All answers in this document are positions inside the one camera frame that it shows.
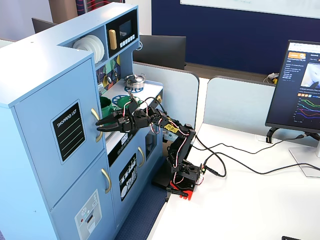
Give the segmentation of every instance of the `metal pot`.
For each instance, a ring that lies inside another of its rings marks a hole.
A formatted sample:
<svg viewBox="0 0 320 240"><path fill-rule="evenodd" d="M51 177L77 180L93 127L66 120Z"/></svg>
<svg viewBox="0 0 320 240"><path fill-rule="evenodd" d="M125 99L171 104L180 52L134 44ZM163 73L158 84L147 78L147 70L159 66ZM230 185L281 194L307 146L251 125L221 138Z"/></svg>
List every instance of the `metal pot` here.
<svg viewBox="0 0 320 240"><path fill-rule="evenodd" d="M126 86L132 89L141 89L145 86L146 75L141 73L141 75L129 75L124 78Z"/></svg>

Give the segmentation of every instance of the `computer screen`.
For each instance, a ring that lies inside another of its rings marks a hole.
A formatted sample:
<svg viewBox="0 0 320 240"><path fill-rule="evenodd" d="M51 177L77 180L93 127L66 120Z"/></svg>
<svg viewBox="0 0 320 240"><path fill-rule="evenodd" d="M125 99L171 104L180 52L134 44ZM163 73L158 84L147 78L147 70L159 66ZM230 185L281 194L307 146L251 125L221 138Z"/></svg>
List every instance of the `computer screen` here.
<svg viewBox="0 0 320 240"><path fill-rule="evenodd" d="M186 37L140 35L142 49L133 51L133 61L172 69L185 69Z"/></svg>
<svg viewBox="0 0 320 240"><path fill-rule="evenodd" d="M265 125L320 133L320 43L289 41Z"/></svg>
<svg viewBox="0 0 320 240"><path fill-rule="evenodd" d="M42 32L44 30L47 30L49 28L52 28L55 25L57 25L56 23L49 22L49 21L44 21L44 20L37 19L37 18L34 18L34 17L32 17L31 19L32 19L34 32L36 34Z"/></svg>

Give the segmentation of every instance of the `white plate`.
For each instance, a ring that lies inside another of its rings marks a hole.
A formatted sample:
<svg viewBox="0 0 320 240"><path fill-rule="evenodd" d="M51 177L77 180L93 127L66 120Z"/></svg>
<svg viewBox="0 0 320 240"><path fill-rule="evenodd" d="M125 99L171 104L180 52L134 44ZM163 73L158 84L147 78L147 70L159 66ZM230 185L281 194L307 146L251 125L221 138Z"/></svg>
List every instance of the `white plate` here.
<svg viewBox="0 0 320 240"><path fill-rule="evenodd" d="M96 50L94 45L88 41L85 37L79 39L78 41L76 41L73 46L74 49L81 49L84 50L83 48L87 49L89 52L93 52L94 55L94 63L96 64L98 61L97 58L97 54L96 54Z"/></svg>
<svg viewBox="0 0 320 240"><path fill-rule="evenodd" d="M95 54L96 54L96 62L95 64L97 64L100 61L100 56L101 56L101 51L100 51L100 47L97 44L97 42L95 40L93 40L91 37L85 36L84 39L88 42L90 42L92 44L92 46L95 49Z"/></svg>
<svg viewBox="0 0 320 240"><path fill-rule="evenodd" d="M95 42L98 44L98 46L99 46L99 48L100 48L100 59L99 59L99 61L101 61L102 58L103 58L104 55L105 55L105 47L104 47L104 44L102 43L102 41L100 40L100 38L98 38L98 37L95 36L95 35L88 35L87 37L95 40Z"/></svg>

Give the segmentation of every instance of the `toy kitchen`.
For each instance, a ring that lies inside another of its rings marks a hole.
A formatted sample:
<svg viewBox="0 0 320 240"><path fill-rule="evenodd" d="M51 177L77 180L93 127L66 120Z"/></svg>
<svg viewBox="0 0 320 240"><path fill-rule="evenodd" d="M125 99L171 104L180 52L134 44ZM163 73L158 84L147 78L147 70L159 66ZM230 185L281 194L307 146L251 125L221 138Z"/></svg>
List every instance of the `toy kitchen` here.
<svg viewBox="0 0 320 240"><path fill-rule="evenodd" d="M163 84L134 74L139 40L138 6L111 3L0 49L6 240L117 235L162 159L162 129L96 126L129 92L141 108L162 102Z"/></svg>

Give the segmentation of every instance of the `green pot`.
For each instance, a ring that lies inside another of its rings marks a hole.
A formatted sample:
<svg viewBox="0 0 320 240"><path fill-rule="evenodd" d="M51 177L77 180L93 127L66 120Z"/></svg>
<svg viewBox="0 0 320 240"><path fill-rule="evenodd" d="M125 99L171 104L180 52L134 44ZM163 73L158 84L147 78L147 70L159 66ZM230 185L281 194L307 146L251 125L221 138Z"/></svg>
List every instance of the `green pot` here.
<svg viewBox="0 0 320 240"><path fill-rule="evenodd" d="M135 99L137 100L137 103L138 103L138 104L143 103L143 102L140 100L140 98L135 97ZM124 109L125 104L128 103L128 102L131 102L130 96L124 96L124 97L119 98L119 100L116 102L116 104L118 105L119 108Z"/></svg>
<svg viewBox="0 0 320 240"><path fill-rule="evenodd" d="M116 106L112 106L111 100L107 97L104 97L104 96L100 97L100 105L101 105L101 111L102 111L103 118L112 114L115 111L115 109L117 108Z"/></svg>

